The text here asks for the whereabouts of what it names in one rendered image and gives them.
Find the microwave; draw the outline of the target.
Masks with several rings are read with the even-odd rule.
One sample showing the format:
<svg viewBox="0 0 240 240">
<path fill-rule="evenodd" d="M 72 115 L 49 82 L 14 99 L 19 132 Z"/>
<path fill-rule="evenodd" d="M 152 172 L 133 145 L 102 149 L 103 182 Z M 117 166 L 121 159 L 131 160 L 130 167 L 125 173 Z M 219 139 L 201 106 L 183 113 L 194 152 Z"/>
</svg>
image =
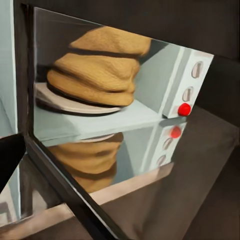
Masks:
<svg viewBox="0 0 240 240">
<path fill-rule="evenodd" d="M 240 6 L 0 0 L 0 98 L 94 240 L 240 240 Z"/>
</svg>

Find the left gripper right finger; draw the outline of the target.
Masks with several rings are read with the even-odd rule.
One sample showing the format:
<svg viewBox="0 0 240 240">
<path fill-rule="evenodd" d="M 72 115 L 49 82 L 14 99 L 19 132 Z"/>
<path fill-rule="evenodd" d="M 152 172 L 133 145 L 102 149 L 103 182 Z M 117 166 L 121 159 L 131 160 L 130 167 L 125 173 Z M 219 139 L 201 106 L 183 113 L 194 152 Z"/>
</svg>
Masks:
<svg viewBox="0 0 240 240">
<path fill-rule="evenodd" d="M 240 173 L 240 135 L 229 133 L 227 135 L 224 151 Z"/>
</svg>

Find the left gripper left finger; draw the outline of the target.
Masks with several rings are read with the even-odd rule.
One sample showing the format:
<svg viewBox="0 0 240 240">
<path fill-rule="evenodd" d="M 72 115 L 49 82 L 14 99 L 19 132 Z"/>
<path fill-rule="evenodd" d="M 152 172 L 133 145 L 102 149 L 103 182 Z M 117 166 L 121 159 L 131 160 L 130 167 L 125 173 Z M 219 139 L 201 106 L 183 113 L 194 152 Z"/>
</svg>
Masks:
<svg viewBox="0 0 240 240">
<path fill-rule="evenodd" d="M 26 151 L 22 133 L 0 138 L 0 193 Z"/>
</svg>

